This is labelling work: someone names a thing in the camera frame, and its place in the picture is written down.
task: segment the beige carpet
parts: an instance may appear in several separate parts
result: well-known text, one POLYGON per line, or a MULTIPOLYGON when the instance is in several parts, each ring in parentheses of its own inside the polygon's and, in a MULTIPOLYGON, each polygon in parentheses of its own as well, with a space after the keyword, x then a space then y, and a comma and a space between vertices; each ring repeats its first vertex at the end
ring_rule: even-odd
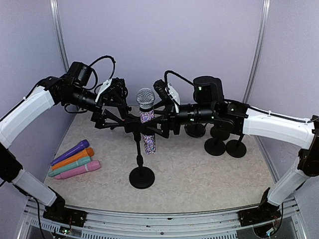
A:
POLYGON ((171 133, 169 139, 157 136, 154 155, 146 155, 141 144, 144 166, 156 178, 150 188, 135 189, 129 183, 129 173, 137 167, 133 135, 123 128, 95 129, 90 117, 91 113, 76 116, 57 156, 86 138, 95 151, 92 159, 100 160, 102 168, 65 180, 45 179, 69 205, 140 213, 212 211, 258 203, 274 184, 251 136, 244 137, 247 154, 243 158, 207 154, 208 125, 202 138, 189 137, 183 127, 180 135, 171 133))

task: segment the metal frame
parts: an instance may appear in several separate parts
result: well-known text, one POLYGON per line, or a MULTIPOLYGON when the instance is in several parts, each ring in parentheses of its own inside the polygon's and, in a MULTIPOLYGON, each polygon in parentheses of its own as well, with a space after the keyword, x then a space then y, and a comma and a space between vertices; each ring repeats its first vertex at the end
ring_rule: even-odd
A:
MULTIPOLYGON (((65 71, 69 69, 69 61, 65 49, 62 26, 59 17, 57 0, 50 0, 52 18, 54 22, 57 41, 60 49, 61 59, 65 71)), ((245 90, 243 102, 247 103, 251 96, 253 84, 255 81, 257 68, 262 52, 263 41, 266 32, 266 25, 270 9, 270 0, 264 0, 263 10, 258 34, 256 50, 254 54, 253 64, 250 71, 248 84, 245 90)), ((262 141, 259 137, 255 137, 259 148, 270 169, 271 175, 275 182, 279 180, 279 176, 266 152, 262 141)), ((79 238, 86 238, 85 235, 96 235, 96 238, 112 238, 119 236, 121 239, 130 239, 132 237, 139 238, 175 238, 180 239, 187 237, 189 239, 198 238, 222 238, 221 235, 230 235, 236 233, 236 230, 244 229, 240 227, 237 212, 243 208, 215 211, 215 212, 199 212, 191 214, 136 214, 136 213, 119 213, 101 210, 93 210, 87 208, 79 208, 68 206, 70 208, 81 209, 88 212, 87 221, 84 228, 75 228, 82 233, 79 238)), ((295 230, 299 239, 307 239, 304 220, 299 212, 297 203, 294 198, 285 201, 284 217, 292 217, 295 222, 295 230)), ((44 218, 41 219, 44 230, 53 231, 54 228, 63 226, 63 224, 55 223, 44 218)), ((29 201, 24 214, 20 219, 21 228, 18 231, 18 239, 26 238, 29 227, 38 227, 36 204, 29 201)))
MULTIPOLYGON (((120 213, 74 206, 68 207, 84 210, 88 213, 83 228, 72 227, 72 231, 77 236, 69 235, 70 238, 79 239, 235 239, 238 230, 253 227, 240 227, 237 215, 239 210, 253 206, 214 212, 180 214, 120 213)), ((44 206, 41 204, 41 215, 43 210, 44 206)), ((298 239, 307 239, 303 219, 294 198, 287 199, 284 202, 284 218, 288 217, 291 217, 294 221, 298 239)), ((54 232, 54 229, 57 231, 60 226, 68 227, 68 225, 44 218, 41 218, 41 224, 44 230, 51 232, 54 232)), ((32 200, 29 200, 22 215, 21 228, 17 238, 25 239, 30 226, 38 227, 37 205, 32 200)))
POLYGON ((261 16, 261 21, 260 21, 260 27, 259 27, 259 34, 258 34, 258 40, 257 40, 257 46, 255 50, 255 55, 254 55, 254 60, 253 60, 253 65, 250 70, 250 75, 249 75, 249 80, 248 84, 246 87, 243 103, 248 103, 256 73, 257 73, 257 68, 259 64, 259 59, 261 56, 261 51, 263 48, 263 42, 265 38, 265 32, 266 32, 266 26, 267 26, 267 20, 268 20, 268 15, 269 15, 269 8, 270 8, 270 0, 264 0, 264 5, 263 5, 263 11, 262 11, 262 16, 261 16))
POLYGON ((57 41, 58 41, 58 45, 60 49, 60 54, 61 54, 64 70, 65 72, 67 72, 70 65, 69 65, 69 61, 68 61, 68 57, 67 57, 65 45, 64 45, 62 26, 61 26, 59 8, 58 8, 58 1, 50 0, 50 5, 51 5, 53 23, 55 27, 55 33, 56 33, 56 37, 57 37, 57 41))

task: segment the purple toy microphone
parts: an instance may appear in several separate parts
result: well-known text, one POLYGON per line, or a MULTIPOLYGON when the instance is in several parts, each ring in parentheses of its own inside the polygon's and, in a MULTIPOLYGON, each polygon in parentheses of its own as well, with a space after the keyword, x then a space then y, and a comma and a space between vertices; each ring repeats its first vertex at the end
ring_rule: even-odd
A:
POLYGON ((85 148, 89 147, 90 144, 89 142, 85 139, 80 141, 76 146, 74 146, 73 148, 69 149, 68 151, 66 151, 64 154, 62 154, 61 156, 57 157, 56 159, 54 159, 51 162, 51 166, 53 166, 54 164, 57 164, 61 161, 63 161, 64 159, 67 159, 75 154, 77 154, 78 152, 84 150, 85 148))
MULTIPOLYGON (((142 88, 136 95, 136 101, 140 106, 141 122, 145 123, 153 119, 154 116, 154 92, 149 88, 142 88)), ((155 134, 154 135, 143 135, 144 148, 147 154, 155 153, 155 134)))

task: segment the microphone stand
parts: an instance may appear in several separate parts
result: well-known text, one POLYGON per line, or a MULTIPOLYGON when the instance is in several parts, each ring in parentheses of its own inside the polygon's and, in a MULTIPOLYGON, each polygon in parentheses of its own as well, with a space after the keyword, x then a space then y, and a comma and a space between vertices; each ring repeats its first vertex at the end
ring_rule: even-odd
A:
POLYGON ((144 162, 141 155, 141 132, 136 130, 133 132, 133 135, 138 151, 138 155, 136 157, 138 167, 131 171, 129 179, 133 187, 138 189, 146 189, 154 183, 155 175, 151 169, 143 167, 144 162))

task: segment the microphone grille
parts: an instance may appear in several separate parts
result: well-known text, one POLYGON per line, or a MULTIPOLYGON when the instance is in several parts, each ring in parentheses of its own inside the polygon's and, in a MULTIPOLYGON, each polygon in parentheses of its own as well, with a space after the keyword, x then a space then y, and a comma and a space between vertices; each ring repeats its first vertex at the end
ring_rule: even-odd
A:
POLYGON ((136 101, 143 110, 151 109, 154 105, 155 95, 149 88, 142 88, 136 95, 136 101))

